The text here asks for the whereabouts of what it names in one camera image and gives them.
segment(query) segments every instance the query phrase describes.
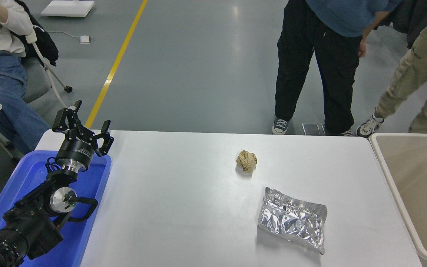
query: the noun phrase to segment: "crumpled paper ball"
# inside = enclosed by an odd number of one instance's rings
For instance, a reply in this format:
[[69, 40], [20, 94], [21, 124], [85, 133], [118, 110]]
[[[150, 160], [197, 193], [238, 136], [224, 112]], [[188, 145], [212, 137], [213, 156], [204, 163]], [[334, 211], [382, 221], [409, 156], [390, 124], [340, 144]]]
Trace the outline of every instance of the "crumpled paper ball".
[[244, 172], [253, 172], [258, 159], [255, 154], [243, 150], [237, 157], [237, 164], [242, 167]]

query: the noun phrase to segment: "yellow floor line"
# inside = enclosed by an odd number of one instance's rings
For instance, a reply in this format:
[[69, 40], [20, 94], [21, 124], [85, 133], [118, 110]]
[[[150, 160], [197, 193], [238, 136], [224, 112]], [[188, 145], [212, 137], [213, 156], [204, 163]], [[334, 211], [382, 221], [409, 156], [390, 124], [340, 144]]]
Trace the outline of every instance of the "yellow floor line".
[[113, 77], [115, 76], [115, 73], [118, 69], [118, 66], [119, 66], [119, 64], [123, 58], [124, 52], [126, 51], [126, 47], [128, 46], [129, 41], [131, 40], [134, 29], [136, 28], [136, 25], [138, 24], [139, 18], [141, 17], [141, 14], [143, 13], [144, 7], [146, 6], [147, 2], [148, 2], [148, 0], [143, 0], [143, 2], [141, 3], [141, 6], [139, 7], [138, 13], [136, 14], [136, 17], [134, 18], [133, 24], [129, 28], [129, 32], [126, 35], [126, 38], [123, 42], [123, 45], [120, 49], [120, 52], [118, 52], [118, 55], [115, 59], [115, 62], [113, 63], [112, 69], [110, 70], [110, 73], [108, 74], [108, 77], [106, 78], [106, 81], [105, 81], [105, 84], [103, 85], [102, 91], [98, 95], [98, 98], [95, 102], [95, 105], [93, 105], [92, 111], [90, 112], [90, 115], [88, 116], [88, 120], [85, 123], [85, 127], [87, 127], [87, 128], [90, 128], [92, 126], [93, 121], [95, 120], [95, 117], [98, 113], [98, 110], [100, 109], [100, 106], [102, 105], [103, 99], [105, 98], [105, 95], [108, 91], [108, 88], [110, 87], [110, 84], [112, 83]]

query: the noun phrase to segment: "trash bin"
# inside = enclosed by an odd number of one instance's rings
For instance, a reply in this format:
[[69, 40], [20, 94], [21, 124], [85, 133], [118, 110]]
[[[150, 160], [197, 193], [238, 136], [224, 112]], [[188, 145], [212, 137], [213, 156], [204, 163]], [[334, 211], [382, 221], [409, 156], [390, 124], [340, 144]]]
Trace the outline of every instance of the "trash bin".
[[376, 133], [370, 143], [417, 253], [427, 259], [427, 135]]

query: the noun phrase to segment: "hand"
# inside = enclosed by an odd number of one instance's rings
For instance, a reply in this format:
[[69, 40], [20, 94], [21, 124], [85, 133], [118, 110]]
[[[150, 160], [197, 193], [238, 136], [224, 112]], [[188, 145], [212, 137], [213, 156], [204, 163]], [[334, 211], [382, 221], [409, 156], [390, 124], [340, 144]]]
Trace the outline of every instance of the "hand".
[[367, 54], [367, 44], [365, 43], [365, 39], [362, 39], [359, 45], [359, 58], [366, 56], [366, 54]]

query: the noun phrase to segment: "black pants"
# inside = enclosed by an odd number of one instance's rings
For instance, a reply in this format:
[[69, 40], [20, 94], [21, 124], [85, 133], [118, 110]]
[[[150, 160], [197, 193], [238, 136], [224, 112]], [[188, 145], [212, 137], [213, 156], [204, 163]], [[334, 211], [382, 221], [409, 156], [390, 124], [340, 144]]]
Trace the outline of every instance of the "black pants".
[[354, 124], [350, 108], [360, 41], [361, 36], [344, 37], [329, 29], [305, 0], [289, 0], [278, 41], [276, 117], [287, 121], [293, 117], [315, 51], [324, 90], [325, 128], [330, 135], [349, 130]]

